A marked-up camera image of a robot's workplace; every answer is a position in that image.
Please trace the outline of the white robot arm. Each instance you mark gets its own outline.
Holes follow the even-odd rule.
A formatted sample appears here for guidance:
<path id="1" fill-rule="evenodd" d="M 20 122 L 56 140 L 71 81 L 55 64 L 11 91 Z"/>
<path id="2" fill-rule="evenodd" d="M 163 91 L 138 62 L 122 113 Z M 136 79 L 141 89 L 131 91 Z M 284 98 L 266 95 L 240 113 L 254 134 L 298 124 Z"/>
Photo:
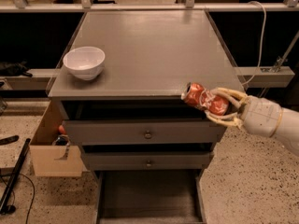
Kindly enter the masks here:
<path id="1" fill-rule="evenodd" d="M 216 88 L 212 94 L 227 99 L 236 111 L 230 115 L 217 116 L 205 111 L 211 121 L 237 127 L 252 135 L 274 138 L 292 154 L 299 156 L 299 113 L 283 108 L 279 104 L 246 95 L 244 92 L 225 88 Z"/>

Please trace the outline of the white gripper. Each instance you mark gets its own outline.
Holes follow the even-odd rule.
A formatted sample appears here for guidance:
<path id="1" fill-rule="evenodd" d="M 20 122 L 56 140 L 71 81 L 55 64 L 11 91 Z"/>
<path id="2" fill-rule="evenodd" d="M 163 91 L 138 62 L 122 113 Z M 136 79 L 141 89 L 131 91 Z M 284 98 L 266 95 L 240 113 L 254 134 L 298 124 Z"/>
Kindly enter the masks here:
<path id="1" fill-rule="evenodd" d="M 217 107 L 228 108 L 232 105 L 240 109 L 244 105 L 244 110 L 240 118 L 236 112 L 218 116 L 206 110 L 206 117 L 209 120 L 225 127 L 241 128 L 243 125 L 248 133 L 254 135 L 263 137 L 274 135 L 282 118 L 282 107 L 279 104 L 227 88 L 215 88 L 210 92 L 216 97 Z"/>

